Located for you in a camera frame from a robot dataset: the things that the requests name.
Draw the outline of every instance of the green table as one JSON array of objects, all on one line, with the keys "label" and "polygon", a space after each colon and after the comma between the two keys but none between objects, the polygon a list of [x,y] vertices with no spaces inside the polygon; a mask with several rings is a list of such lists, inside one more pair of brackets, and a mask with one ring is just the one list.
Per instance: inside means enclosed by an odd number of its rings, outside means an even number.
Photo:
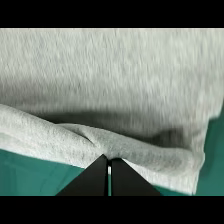
[{"label": "green table", "polygon": [[[205,154],[206,160],[200,172],[196,195],[224,196],[224,111],[218,119],[209,123]],[[82,171],[79,167],[0,150],[0,195],[56,195]],[[156,188],[163,195],[184,195]]]}]

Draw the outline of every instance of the gray fabric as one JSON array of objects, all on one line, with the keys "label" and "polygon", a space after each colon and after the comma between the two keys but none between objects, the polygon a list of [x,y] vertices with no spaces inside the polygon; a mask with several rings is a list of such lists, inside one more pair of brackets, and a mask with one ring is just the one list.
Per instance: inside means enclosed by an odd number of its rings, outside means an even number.
[{"label": "gray fabric", "polygon": [[195,193],[223,59],[223,29],[0,29],[0,148]]}]

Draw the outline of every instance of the gray towel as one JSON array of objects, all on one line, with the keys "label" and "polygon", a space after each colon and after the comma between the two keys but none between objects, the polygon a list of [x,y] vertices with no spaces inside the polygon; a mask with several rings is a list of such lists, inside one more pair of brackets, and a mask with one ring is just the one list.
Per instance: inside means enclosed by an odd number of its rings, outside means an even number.
[{"label": "gray towel", "polygon": [[0,29],[0,148],[195,193],[223,60],[224,29]]}]

